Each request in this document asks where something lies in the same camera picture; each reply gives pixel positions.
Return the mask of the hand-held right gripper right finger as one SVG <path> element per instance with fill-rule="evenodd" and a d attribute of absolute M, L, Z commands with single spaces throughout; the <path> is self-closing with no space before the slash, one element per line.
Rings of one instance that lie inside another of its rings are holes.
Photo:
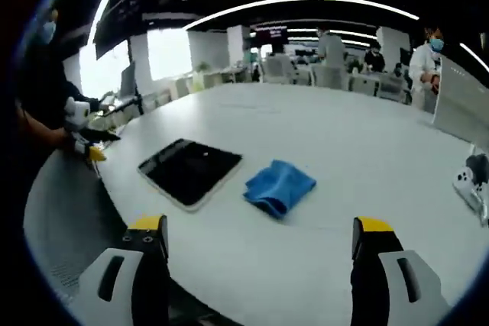
<path fill-rule="evenodd" d="M 437 325 L 451 307 L 435 271 L 385 221 L 353 221 L 352 325 Z"/>

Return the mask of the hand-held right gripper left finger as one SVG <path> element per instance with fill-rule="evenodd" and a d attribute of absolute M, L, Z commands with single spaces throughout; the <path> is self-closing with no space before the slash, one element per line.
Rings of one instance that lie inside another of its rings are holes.
<path fill-rule="evenodd" d="M 72 313 L 81 325 L 168 325 L 167 216 L 130 224 L 80 275 Z"/>

